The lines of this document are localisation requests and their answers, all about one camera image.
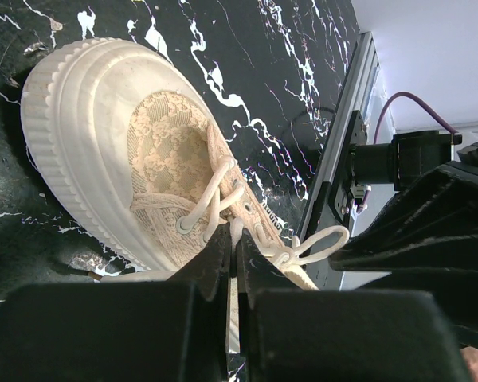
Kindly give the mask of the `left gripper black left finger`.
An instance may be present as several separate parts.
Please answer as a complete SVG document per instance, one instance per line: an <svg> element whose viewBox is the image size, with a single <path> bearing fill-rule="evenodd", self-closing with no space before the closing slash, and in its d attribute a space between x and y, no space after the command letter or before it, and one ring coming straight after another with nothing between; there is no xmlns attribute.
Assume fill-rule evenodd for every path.
<svg viewBox="0 0 478 382"><path fill-rule="evenodd" d="M163 282L25 286L0 307L0 381L222 381L228 225Z"/></svg>

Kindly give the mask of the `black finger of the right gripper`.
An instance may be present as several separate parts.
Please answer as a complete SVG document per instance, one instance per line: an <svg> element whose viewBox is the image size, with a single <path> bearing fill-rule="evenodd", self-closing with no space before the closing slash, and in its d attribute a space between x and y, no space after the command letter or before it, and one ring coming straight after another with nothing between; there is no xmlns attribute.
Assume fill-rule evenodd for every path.
<svg viewBox="0 0 478 382"><path fill-rule="evenodd" d="M386 289L478 299L478 168L438 166L333 254L337 271L384 271Z"/></svg>

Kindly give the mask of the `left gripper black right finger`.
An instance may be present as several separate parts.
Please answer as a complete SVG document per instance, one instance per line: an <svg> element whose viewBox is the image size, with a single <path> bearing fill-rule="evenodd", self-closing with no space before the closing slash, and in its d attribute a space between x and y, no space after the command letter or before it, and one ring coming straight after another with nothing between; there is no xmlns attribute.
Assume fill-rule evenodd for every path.
<svg viewBox="0 0 478 382"><path fill-rule="evenodd" d="M305 291L248 232L237 242L241 350L251 381L468 381L431 295Z"/></svg>

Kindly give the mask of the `cream shoelace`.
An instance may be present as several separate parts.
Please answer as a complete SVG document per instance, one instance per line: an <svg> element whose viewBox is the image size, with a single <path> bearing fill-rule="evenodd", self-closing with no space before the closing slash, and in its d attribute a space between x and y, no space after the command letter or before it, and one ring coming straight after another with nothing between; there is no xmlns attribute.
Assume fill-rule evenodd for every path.
<svg viewBox="0 0 478 382"><path fill-rule="evenodd" d="M331 226L285 245L229 154L135 152L126 176L93 188L88 201L107 242L145 272L176 272L187 265L227 221L247 228L265 256L303 289L315 284L304 265L326 259L349 239Z"/></svg>

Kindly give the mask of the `beige sneaker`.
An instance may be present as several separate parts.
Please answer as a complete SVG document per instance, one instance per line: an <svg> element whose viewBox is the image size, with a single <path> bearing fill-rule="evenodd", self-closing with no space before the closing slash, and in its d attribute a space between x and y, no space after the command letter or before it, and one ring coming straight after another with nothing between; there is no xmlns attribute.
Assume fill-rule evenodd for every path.
<svg viewBox="0 0 478 382"><path fill-rule="evenodd" d="M240 219L261 253L315 288L184 75L142 45L95 38L36 64L21 98L25 141L66 211L102 243L152 271L177 271L216 228Z"/></svg>

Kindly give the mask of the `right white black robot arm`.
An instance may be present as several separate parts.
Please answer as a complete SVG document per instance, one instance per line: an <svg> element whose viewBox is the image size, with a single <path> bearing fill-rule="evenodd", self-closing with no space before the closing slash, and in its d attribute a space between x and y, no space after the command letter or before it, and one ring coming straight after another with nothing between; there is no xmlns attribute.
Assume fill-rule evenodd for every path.
<svg viewBox="0 0 478 382"><path fill-rule="evenodd" d="M386 179L397 193L330 267L409 276L440 298L478 301L478 142L454 161L461 141L437 131L394 136Z"/></svg>

